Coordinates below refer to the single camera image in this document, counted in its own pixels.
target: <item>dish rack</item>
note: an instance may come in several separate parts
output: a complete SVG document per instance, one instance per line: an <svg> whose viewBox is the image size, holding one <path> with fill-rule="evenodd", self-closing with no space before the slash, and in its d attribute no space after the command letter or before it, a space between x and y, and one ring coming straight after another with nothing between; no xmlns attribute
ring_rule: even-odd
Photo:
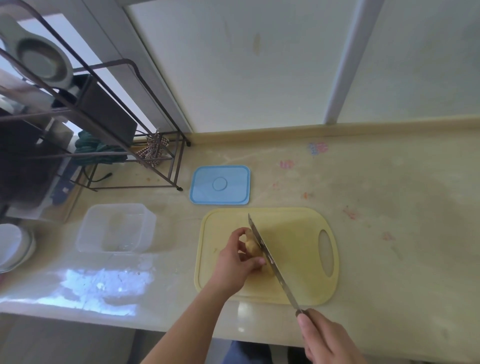
<svg viewBox="0 0 480 364"><path fill-rule="evenodd" d="M14 4L19 7L22 7L23 9L27 10L34 18L36 18L67 50L68 52L82 65L80 68L75 68L73 70L73 73L85 73L86 75L92 76L95 81L101 85L109 94L109 96L114 99L121 107L127 112L128 116L135 120L135 122L140 125L146 132L145 133L137 133L135 132L134 137L142 137L143 138L154 138L157 140L158 147L163 149L166 154L164 156L160 156L158 158L142 158L138 155L137 152L133 151L131 147L129 147L128 143L126 143L124 140L120 139L117 135L115 135L111 130L108 128L104 127L103 124L99 123L98 120L95 118L87 115L84 111L82 111L77 105L75 105L71 99L68 97L65 97L64 94L61 92L57 92L55 89L50 87L47 83L45 83L40 77L36 76L33 72L31 72L27 67L25 67L19 60L17 60L15 57L13 57L11 54L9 54L7 51L0 49L0 56L4 57L6 60L8 60L12 66L14 66L17 70L20 70L23 75L26 75L28 80L31 81L34 86L44 89L47 91L50 95L52 95L55 100L57 101L56 103L60 104L60 107L54 107L52 106L50 110L47 111L41 111L41 112L35 112L35 113L23 113L23 114L17 114L17 115L7 115L7 116L2 116L0 117L0 123L2 122L11 122L11 121L18 121L18 122L26 122L29 123L30 125L36 127L29 121L38 118L38 117L63 117L68 118L71 116L75 116L84 122L88 123L92 127L95 127L97 130L100 130L103 135L105 135L109 140L114 142L114 145L119 146L120 148L123 149L123 151L108 151L108 152L91 152L91 153L71 153L68 150L57 146L59 148L60 153L58 154L52 154L52 155L46 155L46 156L27 156L25 158L85 158L85 157L98 157L98 156L132 156L133 158L131 159L126 159L122 161L116 161L113 163L125 163L125 162L138 162L142 164L144 167L147 169L151 170L153 173L158 175L160 178L162 178L166 184L163 185L141 185L141 186L115 186L115 187L93 187L91 184L94 182L94 177L95 177L95 172L98 167L98 163L93 164L93 167L91 168L91 171L89 171L89 176L88 176L88 182L86 184L81 183L81 177L82 174L80 173L75 180L69 179L72 183L75 183L76 185L79 185L83 188L87 188L91 191L97 192L98 190L102 189L128 189L128 188L165 188L165 187L175 187L178 191L183 191L181 187L177 185L177 180L178 180L178 175L180 171L180 164L182 160L182 155L185 146L191 146L191 142L188 140L188 138L185 136L185 134L180 130L178 125L175 123L173 120L172 116L169 114L169 112L165 109L165 107L162 105L160 100L157 98L157 96L154 94L148 83L145 81L145 79L142 77L140 74L140 71L135 64L130 59L120 59L116 61L109 61L109 62L104 62L104 63L99 63L95 65L88 65L71 47L70 45L43 19L43 17L38 13L32 6L29 4L23 2L22 0L2 0L0 1L0 8L4 5L9 5L9 4ZM130 66L140 83L143 85L145 90L148 92L148 94L151 96L152 100L157 104L157 106L162 110L163 114L166 116L168 121L171 123L171 125L175 128L175 131L170 131L170 132L161 132L161 133L154 133L150 131L141 121L140 119L125 105L125 103L111 90L111 88L97 75L97 73L94 71L96 69L102 69L102 68L108 68L108 67L115 67L119 65L128 65ZM45 140L46 142L50 142L49 140L46 139L46 133L43 133L40 138L42 140ZM167 138L170 140L169 145L172 145L172 142L174 143L174 149L170 149L167 146L160 145L160 141L162 138ZM141 145L141 144L146 144L144 142L140 143L135 143L136 140L134 140L133 145ZM155 164L154 162L157 161L169 161L169 167L168 167L168 173L165 175L158 171L156 168L152 166L152 164ZM60 178L65 178L62 175L57 173L57 176Z"/></svg>

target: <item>stack of bowls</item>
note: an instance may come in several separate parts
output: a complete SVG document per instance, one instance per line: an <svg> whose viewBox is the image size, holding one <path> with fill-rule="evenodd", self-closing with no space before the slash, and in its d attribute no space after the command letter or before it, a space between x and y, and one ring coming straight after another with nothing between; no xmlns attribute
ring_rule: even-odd
<svg viewBox="0 0 480 364"><path fill-rule="evenodd" d="M0 273L17 268L28 260L36 248L28 230L13 224L0 224Z"/></svg>

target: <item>hand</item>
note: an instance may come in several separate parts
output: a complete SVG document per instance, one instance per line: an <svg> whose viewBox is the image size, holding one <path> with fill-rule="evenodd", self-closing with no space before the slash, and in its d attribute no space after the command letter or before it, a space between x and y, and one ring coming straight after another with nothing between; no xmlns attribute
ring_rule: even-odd
<svg viewBox="0 0 480 364"><path fill-rule="evenodd" d="M320 312L309 308L308 314L299 314L305 354L313 364L367 364L342 325L330 321Z"/></svg>
<svg viewBox="0 0 480 364"><path fill-rule="evenodd" d="M227 246L220 252L215 271L208 281L208 285L214 287L225 299L240 291L251 271L265 264L265 259L262 257L252 258L247 253L245 243L239 240L247 229L239 228L232 232Z"/></svg>

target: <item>cutting board handle hole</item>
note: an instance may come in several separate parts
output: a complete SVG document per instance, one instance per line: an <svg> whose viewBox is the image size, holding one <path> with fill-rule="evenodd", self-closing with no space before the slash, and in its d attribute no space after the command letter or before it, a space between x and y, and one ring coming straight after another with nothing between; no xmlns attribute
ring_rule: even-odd
<svg viewBox="0 0 480 364"><path fill-rule="evenodd" d="M333 273L333 250L330 237L325 230L318 234L318 254L325 274L327 277L331 277Z"/></svg>

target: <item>forearm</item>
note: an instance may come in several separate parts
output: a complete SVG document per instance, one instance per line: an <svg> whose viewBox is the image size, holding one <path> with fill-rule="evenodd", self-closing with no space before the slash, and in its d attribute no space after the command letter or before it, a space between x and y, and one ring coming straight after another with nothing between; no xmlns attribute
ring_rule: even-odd
<svg viewBox="0 0 480 364"><path fill-rule="evenodd" d="M207 284L142 364L204 363L227 298Z"/></svg>

